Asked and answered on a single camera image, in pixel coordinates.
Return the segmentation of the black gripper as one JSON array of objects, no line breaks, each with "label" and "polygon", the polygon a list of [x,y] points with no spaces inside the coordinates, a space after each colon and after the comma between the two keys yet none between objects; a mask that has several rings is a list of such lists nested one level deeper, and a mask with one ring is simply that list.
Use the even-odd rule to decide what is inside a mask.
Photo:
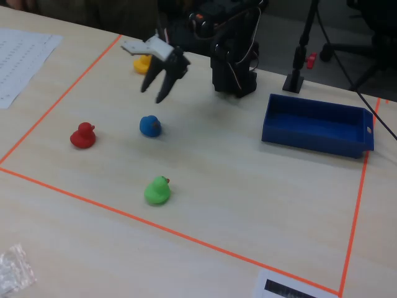
[{"label": "black gripper", "polygon": [[[184,51],[180,47],[173,49],[165,62],[166,72],[161,89],[156,97],[156,103],[162,102],[170,93],[172,87],[178,79],[182,79],[188,70],[190,61],[184,56]],[[145,92],[157,75],[161,72],[161,60],[152,56],[148,71],[141,85],[141,92]]]}]

